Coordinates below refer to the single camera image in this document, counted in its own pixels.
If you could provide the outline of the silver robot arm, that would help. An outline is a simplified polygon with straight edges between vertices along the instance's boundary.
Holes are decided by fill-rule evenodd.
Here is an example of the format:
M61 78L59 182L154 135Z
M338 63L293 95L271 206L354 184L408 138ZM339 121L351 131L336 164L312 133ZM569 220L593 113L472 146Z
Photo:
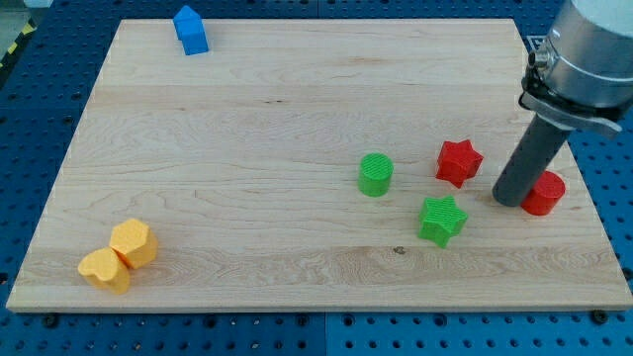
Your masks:
M562 131L612 138L632 106L632 0L567 0L528 55L519 104Z

